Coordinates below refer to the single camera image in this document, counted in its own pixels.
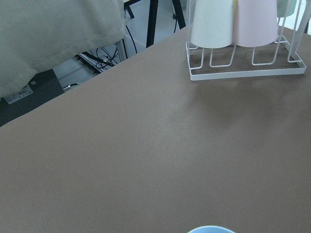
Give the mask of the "blue cup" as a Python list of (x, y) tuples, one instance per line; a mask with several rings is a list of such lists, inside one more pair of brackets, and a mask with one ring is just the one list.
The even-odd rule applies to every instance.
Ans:
[(207, 225), (190, 230), (188, 233), (235, 233), (234, 231), (221, 226)]

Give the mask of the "white cup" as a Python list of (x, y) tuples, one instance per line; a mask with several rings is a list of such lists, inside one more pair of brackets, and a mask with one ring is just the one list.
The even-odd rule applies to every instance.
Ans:
[(195, 4), (190, 42), (218, 49), (233, 41), (234, 0), (198, 0)]

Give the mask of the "pink cup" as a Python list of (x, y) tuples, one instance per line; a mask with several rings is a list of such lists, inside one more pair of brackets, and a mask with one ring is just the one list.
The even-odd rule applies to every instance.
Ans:
[(277, 36), (277, 2), (275, 0), (236, 1), (233, 43), (241, 47), (260, 47)]

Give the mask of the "beige curtain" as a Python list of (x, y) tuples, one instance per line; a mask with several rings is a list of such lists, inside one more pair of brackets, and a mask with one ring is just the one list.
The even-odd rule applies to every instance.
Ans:
[(124, 35), (121, 0), (3, 0), (0, 95), (14, 94), (35, 74)]

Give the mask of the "green cup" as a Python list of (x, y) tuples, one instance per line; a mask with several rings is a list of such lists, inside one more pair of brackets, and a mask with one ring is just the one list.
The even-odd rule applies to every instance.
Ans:
[(277, 17), (289, 17), (295, 12), (297, 0), (277, 0)]

